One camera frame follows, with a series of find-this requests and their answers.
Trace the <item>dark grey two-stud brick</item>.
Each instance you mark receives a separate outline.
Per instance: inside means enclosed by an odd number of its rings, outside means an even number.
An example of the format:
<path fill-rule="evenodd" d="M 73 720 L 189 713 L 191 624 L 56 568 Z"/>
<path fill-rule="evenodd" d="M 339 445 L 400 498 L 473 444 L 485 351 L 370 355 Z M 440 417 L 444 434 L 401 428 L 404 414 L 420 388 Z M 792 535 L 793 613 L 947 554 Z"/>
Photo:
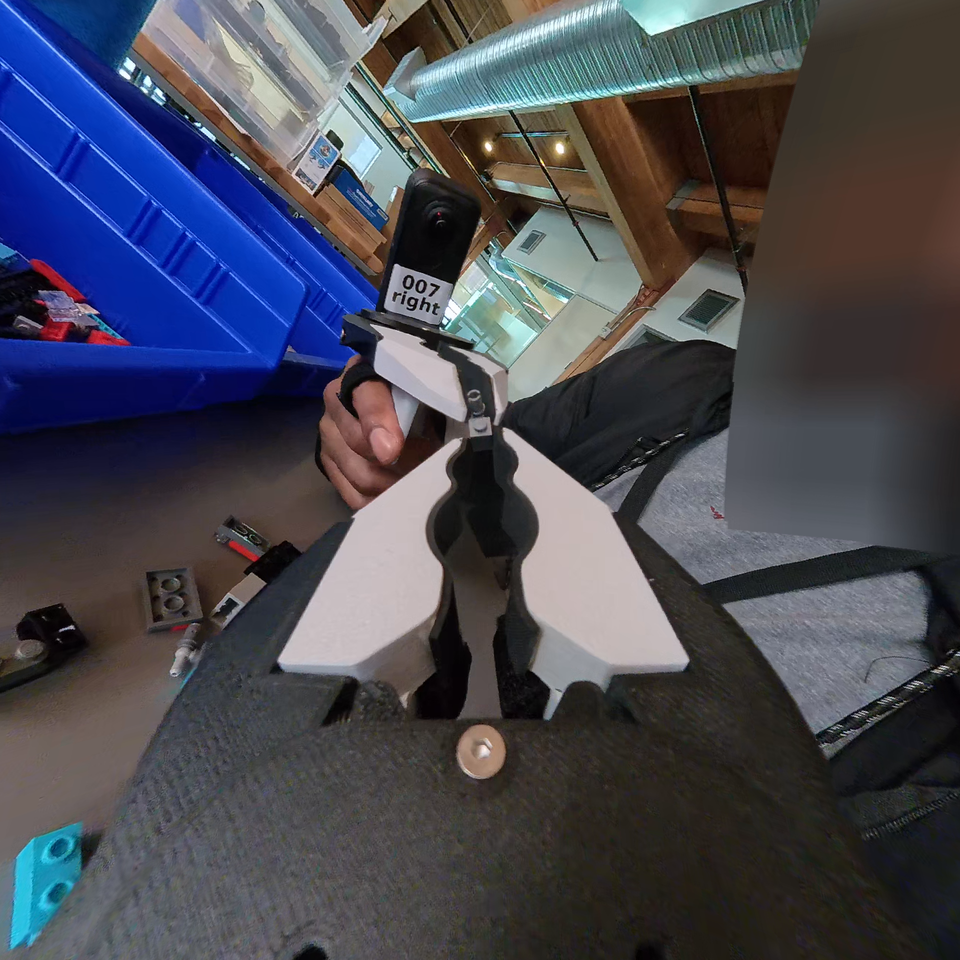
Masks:
<path fill-rule="evenodd" d="M 184 630 L 204 619 L 192 567 L 148 570 L 142 588 L 147 633 Z"/>

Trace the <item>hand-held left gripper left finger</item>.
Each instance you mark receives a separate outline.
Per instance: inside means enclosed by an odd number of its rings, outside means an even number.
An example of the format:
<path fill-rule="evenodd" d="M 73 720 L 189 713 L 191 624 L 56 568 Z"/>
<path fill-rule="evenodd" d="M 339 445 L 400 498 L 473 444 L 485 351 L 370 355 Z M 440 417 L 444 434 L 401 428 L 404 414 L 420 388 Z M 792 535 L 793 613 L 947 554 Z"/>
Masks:
<path fill-rule="evenodd" d="M 286 673 L 430 677 L 445 571 L 428 538 L 455 438 L 359 510 L 278 657 Z"/>

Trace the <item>black and grey brick assembly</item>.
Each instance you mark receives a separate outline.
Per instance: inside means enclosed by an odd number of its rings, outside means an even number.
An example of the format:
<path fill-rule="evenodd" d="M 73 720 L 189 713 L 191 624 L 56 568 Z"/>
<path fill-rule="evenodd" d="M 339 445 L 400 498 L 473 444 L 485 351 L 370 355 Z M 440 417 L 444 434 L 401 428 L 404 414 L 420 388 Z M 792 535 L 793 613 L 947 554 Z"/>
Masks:
<path fill-rule="evenodd" d="M 1 692 L 58 671 L 88 646 L 63 604 L 28 611 L 14 627 L 1 630 Z"/>

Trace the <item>pile of mixed toy bricks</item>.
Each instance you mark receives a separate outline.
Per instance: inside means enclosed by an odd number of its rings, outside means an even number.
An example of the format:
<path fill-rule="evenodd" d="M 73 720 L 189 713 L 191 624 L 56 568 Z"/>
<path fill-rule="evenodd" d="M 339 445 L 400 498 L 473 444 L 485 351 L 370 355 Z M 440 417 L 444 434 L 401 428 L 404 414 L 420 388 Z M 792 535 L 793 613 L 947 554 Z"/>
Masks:
<path fill-rule="evenodd" d="M 130 342 L 46 262 L 1 244 L 2 339 L 126 347 Z"/>

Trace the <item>wooden post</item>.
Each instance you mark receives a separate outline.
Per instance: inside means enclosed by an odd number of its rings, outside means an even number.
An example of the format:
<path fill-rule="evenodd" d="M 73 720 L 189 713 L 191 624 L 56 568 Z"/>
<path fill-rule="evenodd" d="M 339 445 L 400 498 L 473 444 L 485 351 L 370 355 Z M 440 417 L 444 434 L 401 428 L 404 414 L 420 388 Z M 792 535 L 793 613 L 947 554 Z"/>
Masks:
<path fill-rule="evenodd" d="M 668 209 L 687 177 L 670 138 L 622 98 L 570 104 L 570 134 L 643 284 L 664 292 L 700 257 L 699 235 Z"/>

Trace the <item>small teal toy brick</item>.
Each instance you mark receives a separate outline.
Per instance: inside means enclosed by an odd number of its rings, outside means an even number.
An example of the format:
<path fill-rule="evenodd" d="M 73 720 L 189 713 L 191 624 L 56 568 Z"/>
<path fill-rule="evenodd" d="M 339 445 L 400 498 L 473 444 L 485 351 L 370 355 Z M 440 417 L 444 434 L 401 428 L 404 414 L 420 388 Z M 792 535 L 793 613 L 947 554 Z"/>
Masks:
<path fill-rule="evenodd" d="M 83 863 L 83 824 L 33 837 L 14 861 L 8 947 L 28 947 L 77 884 Z"/>

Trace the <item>brown cardboard box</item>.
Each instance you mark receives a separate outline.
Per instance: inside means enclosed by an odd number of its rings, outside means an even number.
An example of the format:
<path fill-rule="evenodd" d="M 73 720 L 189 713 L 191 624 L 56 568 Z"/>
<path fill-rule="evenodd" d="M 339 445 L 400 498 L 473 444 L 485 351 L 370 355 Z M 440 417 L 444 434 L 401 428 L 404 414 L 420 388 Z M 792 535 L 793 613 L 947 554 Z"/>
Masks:
<path fill-rule="evenodd" d="M 356 257 L 378 259 L 386 238 L 336 187 L 325 186 L 312 201 L 318 221 Z"/>

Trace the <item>red and dark grey brick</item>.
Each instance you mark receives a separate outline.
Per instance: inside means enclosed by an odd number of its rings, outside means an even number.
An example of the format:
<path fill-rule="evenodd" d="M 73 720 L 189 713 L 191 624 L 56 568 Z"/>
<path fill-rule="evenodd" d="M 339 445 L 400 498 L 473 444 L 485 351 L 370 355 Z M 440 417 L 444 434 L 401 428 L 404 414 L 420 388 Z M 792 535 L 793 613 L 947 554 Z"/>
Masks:
<path fill-rule="evenodd" d="M 256 562 L 272 547 L 269 539 L 233 515 L 218 526 L 214 539 L 251 562 Z"/>

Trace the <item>narrow blue plastic bin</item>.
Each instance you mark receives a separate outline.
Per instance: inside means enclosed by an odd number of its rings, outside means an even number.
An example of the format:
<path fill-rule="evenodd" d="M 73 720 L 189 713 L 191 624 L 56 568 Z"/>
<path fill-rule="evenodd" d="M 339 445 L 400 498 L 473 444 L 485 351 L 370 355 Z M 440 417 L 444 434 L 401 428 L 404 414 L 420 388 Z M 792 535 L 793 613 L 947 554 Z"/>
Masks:
<path fill-rule="evenodd" d="M 114 231 L 246 346 L 278 359 L 265 391 L 319 397 L 352 353 L 343 318 L 374 288 L 283 198 L 178 114 L 111 72 L 27 2 L 2 2 L 2 122 L 46 138 L 68 122 L 76 147 L 56 162 Z"/>

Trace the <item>large blue plastic bin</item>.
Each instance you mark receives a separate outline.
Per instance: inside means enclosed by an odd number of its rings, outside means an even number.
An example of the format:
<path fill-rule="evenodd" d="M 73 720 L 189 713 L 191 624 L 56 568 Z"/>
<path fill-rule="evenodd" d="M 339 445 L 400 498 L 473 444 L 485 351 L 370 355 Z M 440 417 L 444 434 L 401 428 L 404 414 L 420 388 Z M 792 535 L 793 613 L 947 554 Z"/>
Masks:
<path fill-rule="evenodd" d="M 2 61 L 2 241 L 86 295 L 127 345 L 2 339 L 2 432 L 248 400 L 306 286 L 108 103 L 133 159 Z"/>

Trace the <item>black and white brick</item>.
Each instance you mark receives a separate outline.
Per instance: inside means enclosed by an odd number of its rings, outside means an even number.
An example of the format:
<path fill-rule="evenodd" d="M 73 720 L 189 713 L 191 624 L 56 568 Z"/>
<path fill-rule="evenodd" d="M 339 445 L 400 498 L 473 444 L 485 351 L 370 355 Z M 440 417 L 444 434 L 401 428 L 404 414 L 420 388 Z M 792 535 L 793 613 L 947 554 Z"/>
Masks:
<path fill-rule="evenodd" d="M 218 630 L 227 627 L 301 555 L 302 551 L 289 541 L 270 547 L 245 569 L 241 580 L 214 606 L 208 618 L 210 623 Z"/>

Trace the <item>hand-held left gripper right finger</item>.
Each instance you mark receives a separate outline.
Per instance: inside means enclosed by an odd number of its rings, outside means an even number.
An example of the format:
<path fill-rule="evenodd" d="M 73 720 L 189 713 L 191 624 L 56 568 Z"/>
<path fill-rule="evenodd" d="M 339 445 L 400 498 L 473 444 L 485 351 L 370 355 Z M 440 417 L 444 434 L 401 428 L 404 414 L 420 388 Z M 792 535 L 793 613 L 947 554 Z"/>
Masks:
<path fill-rule="evenodd" d="M 554 695 L 621 675 L 684 671 L 690 657 L 610 509 L 515 432 L 495 438 L 510 569 L 513 670 Z"/>

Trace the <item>small grey pin piece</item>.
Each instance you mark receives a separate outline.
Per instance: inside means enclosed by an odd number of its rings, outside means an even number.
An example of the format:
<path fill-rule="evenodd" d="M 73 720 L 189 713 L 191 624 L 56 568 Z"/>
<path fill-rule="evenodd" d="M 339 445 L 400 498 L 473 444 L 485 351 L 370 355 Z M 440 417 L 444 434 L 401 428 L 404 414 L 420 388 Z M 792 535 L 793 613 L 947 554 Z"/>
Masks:
<path fill-rule="evenodd" d="M 196 665 L 200 650 L 202 647 L 201 631 L 203 630 L 202 621 L 189 624 L 180 637 L 174 651 L 174 659 L 169 671 L 171 678 L 177 679 L 185 677 L 186 674 Z"/>

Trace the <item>blue cardboard box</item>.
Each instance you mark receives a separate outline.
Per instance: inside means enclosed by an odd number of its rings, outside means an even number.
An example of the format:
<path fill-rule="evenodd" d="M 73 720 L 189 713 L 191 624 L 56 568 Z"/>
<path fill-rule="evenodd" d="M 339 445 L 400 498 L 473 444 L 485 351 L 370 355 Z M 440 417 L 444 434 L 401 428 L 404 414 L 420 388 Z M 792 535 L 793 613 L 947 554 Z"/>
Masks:
<path fill-rule="evenodd" d="M 331 187 L 379 232 L 387 225 L 388 215 L 376 203 L 361 180 L 348 167 L 337 167 L 327 178 Z"/>

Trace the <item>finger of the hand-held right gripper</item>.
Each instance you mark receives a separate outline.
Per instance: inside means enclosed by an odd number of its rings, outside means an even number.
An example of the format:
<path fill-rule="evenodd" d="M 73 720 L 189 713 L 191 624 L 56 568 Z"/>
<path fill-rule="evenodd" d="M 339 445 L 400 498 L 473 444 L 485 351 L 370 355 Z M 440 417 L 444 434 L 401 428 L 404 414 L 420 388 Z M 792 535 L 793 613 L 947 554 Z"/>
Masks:
<path fill-rule="evenodd" d="M 463 429 L 502 426 L 507 408 L 508 370 L 486 354 L 459 355 L 459 386 L 465 407 Z"/>
<path fill-rule="evenodd" d="M 468 419 L 457 367 L 418 338 L 379 339 L 372 366 L 390 384 L 400 423 L 414 422 L 422 404 L 455 423 Z"/>

